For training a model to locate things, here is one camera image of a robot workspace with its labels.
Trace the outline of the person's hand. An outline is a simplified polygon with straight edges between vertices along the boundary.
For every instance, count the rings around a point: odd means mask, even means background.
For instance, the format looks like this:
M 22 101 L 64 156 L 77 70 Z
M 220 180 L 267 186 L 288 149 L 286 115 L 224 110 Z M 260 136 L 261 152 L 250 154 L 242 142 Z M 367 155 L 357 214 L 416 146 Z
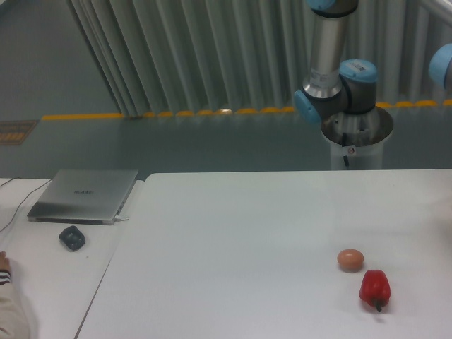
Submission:
M 5 251 L 0 252 L 0 271 L 7 273 L 11 272 L 11 264 Z

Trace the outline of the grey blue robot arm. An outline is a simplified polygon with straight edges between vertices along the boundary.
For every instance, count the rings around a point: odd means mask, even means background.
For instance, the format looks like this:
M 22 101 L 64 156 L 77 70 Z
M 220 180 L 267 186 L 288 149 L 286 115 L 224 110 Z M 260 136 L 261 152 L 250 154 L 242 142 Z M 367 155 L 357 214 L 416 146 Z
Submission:
M 308 74 L 293 96 L 306 121 L 320 123 L 344 112 L 372 111 L 378 100 L 424 99 L 428 81 L 451 89 L 451 44 L 440 47 L 451 32 L 450 1 L 367 1 L 361 25 L 347 31 L 358 1 L 308 1 L 314 14 Z

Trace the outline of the striped cream sleeve forearm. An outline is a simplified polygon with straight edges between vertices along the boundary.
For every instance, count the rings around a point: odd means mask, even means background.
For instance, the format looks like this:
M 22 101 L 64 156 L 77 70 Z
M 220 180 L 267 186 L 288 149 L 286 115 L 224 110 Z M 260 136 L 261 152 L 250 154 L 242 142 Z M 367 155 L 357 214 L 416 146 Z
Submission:
M 11 274 L 1 270 L 1 338 L 26 339 L 30 326 L 18 291 L 11 282 Z

